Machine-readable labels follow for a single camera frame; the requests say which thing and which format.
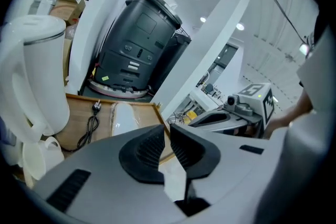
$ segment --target white cup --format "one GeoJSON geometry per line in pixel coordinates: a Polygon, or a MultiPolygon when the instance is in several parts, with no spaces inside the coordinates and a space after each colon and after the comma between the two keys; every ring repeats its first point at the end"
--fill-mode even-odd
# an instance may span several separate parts
{"type": "Polygon", "coordinates": [[[64,160],[61,147],[53,137],[38,143],[25,143],[22,155],[27,172],[36,180],[64,160]]]}
{"type": "Polygon", "coordinates": [[[27,164],[23,162],[23,175],[25,177],[25,182],[28,188],[33,188],[35,185],[36,180],[31,176],[31,174],[27,170],[27,164]]]}

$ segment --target wooden table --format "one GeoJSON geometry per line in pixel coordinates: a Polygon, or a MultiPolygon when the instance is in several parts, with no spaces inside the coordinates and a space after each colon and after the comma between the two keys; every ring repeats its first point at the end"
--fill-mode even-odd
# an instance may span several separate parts
{"type": "MultiPolygon", "coordinates": [[[[88,98],[78,95],[67,94],[67,100],[70,108],[70,118],[66,127],[55,138],[60,145],[67,149],[77,147],[78,140],[87,131],[88,118],[92,116],[92,105],[98,101],[96,98],[88,98]]],[[[117,103],[112,100],[101,99],[101,110],[97,115],[100,123],[93,132],[91,142],[111,137],[111,106],[117,103]]],[[[161,117],[154,103],[134,103],[127,102],[133,107],[134,115],[140,119],[140,128],[151,125],[164,124],[165,128],[165,149],[162,152],[160,163],[167,161],[174,156],[170,147],[170,132],[168,124],[161,117]]],[[[63,151],[65,158],[72,153],[63,151]]]]}

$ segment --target person's arm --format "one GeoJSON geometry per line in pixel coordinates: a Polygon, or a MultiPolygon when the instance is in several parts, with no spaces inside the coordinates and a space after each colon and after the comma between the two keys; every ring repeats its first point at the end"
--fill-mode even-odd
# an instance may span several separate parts
{"type": "Polygon", "coordinates": [[[292,110],[290,110],[285,116],[281,118],[270,120],[265,129],[265,137],[270,138],[274,130],[288,126],[291,121],[295,120],[303,114],[309,113],[311,110],[312,105],[310,99],[305,90],[303,90],[299,101],[292,110]]]}

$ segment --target white electric kettle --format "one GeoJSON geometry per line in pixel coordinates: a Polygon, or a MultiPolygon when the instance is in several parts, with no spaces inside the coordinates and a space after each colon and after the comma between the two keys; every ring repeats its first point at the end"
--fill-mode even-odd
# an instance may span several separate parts
{"type": "Polygon", "coordinates": [[[36,143],[42,134],[56,134],[68,123],[62,71],[65,27],[53,16],[27,15],[2,31],[0,116],[23,143],[36,143]]]}

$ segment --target label sticker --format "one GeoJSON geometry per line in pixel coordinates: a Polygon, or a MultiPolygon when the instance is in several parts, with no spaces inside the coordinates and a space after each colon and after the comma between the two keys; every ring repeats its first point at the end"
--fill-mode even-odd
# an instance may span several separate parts
{"type": "Polygon", "coordinates": [[[263,104],[264,104],[265,122],[267,124],[275,109],[272,89],[269,89],[265,99],[263,100],[263,104]]]}
{"type": "Polygon", "coordinates": [[[259,90],[261,90],[264,87],[263,84],[250,84],[245,89],[243,89],[238,94],[246,95],[246,96],[254,96],[259,90]]]}

